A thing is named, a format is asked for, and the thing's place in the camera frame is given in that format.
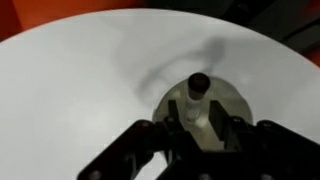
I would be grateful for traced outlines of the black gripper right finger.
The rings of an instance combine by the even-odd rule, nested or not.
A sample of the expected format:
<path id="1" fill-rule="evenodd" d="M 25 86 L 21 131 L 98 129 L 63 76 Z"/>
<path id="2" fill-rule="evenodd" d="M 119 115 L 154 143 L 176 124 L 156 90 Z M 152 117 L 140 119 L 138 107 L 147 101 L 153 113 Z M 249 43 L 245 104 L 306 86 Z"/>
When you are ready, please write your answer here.
<path id="1" fill-rule="evenodd" d="M 212 180 L 320 180 L 320 145 L 271 120 L 217 120 L 224 149 L 207 151 L 200 172 Z"/>

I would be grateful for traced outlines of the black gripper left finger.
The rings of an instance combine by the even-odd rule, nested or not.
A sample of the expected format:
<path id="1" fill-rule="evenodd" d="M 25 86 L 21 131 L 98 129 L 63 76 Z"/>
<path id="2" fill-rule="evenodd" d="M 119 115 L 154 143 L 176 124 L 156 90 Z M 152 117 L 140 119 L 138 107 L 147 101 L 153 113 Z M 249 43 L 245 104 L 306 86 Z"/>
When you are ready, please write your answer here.
<path id="1" fill-rule="evenodd" d="M 77 180 L 134 180 L 154 154 L 173 148 L 174 136 L 184 131 L 175 100 L 160 121 L 137 120 L 86 165 Z"/>

